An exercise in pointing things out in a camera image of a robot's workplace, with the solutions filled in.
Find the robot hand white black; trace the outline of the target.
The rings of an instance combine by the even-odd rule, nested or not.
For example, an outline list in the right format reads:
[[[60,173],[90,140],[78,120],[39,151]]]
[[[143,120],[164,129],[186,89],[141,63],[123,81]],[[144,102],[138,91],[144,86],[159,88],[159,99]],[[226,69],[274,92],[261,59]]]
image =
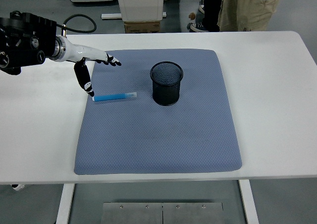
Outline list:
[[[75,45],[68,40],[65,40],[65,42],[66,49],[62,54],[61,61],[75,63],[74,71],[80,87],[88,95],[94,97],[95,93],[92,87],[89,70],[86,66],[86,61],[95,61],[97,63],[110,64],[112,66],[121,66],[121,62],[105,51],[87,46]]]

